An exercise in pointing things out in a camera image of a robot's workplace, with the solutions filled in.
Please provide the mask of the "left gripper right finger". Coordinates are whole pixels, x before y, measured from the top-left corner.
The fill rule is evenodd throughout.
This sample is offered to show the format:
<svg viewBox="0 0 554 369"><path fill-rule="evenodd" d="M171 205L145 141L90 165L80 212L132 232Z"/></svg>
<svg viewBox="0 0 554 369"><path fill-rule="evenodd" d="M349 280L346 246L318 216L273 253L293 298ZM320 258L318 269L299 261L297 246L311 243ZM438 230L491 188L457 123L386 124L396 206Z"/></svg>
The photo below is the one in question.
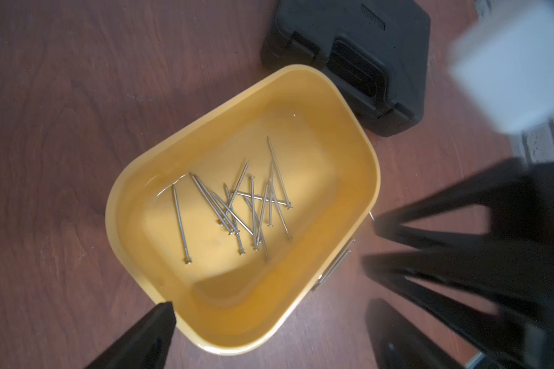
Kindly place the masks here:
<svg viewBox="0 0 554 369"><path fill-rule="evenodd" d="M383 299L369 302L365 322L379 368L462 367Z"/></svg>

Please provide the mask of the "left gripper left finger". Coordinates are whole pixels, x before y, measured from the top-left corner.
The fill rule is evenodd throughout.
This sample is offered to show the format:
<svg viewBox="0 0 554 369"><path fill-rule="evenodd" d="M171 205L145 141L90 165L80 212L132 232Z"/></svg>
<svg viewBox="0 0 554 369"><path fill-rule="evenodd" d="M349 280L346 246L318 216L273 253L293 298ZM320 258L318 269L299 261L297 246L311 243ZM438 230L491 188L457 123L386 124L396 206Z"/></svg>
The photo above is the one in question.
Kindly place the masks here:
<svg viewBox="0 0 554 369"><path fill-rule="evenodd" d="M87 368L164 368L175 325L172 302L157 304Z"/></svg>

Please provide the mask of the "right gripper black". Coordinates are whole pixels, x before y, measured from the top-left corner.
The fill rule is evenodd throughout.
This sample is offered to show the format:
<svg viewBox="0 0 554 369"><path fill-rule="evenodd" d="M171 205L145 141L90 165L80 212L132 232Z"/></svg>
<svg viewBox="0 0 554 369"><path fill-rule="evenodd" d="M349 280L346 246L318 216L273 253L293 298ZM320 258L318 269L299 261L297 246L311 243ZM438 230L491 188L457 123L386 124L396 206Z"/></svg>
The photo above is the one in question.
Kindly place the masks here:
<svg viewBox="0 0 554 369"><path fill-rule="evenodd" d="M488 229L459 232L449 221L485 209ZM498 368L554 368L554 162L501 161L374 220L381 238L416 249L497 240L502 251L372 254L366 276L423 309Z"/></svg>

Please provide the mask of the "yellow plastic storage box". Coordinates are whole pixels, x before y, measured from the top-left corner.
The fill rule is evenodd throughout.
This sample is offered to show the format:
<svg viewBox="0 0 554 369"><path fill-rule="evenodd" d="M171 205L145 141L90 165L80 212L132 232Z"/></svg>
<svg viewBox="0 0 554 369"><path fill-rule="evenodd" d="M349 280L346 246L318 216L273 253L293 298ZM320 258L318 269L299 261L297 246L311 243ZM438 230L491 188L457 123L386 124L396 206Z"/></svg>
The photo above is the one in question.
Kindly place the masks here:
<svg viewBox="0 0 554 369"><path fill-rule="evenodd" d="M190 173L252 230L250 198L285 201L270 137L292 208L255 200L259 250L239 226L230 234ZM172 184L191 264L179 233ZM173 304L177 328L200 349L241 355L264 344L343 250L380 191L377 156L345 99L323 73L280 69L140 155L119 175L106 206L115 256L155 302Z"/></svg>

